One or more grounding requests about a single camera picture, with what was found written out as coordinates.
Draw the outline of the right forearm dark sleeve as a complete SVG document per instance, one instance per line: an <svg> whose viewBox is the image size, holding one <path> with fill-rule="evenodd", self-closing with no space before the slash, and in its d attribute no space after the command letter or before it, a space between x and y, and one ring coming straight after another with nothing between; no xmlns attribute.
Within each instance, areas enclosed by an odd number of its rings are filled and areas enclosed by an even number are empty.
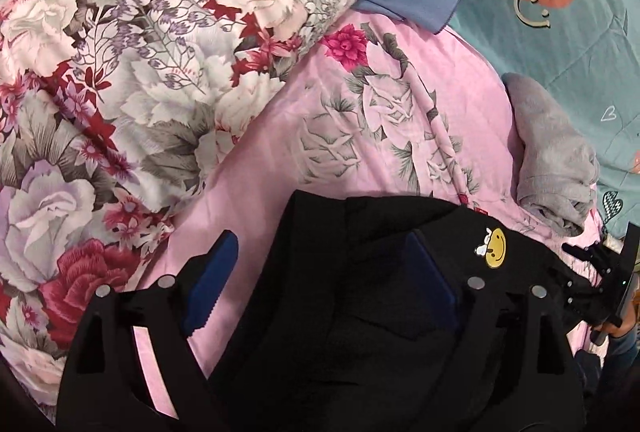
<svg viewBox="0 0 640 432"><path fill-rule="evenodd" d="M582 350L575 354L584 384L585 431L639 430L638 308L634 302L627 304L620 327L605 322L593 328L608 336L602 365L597 355Z"/></svg>

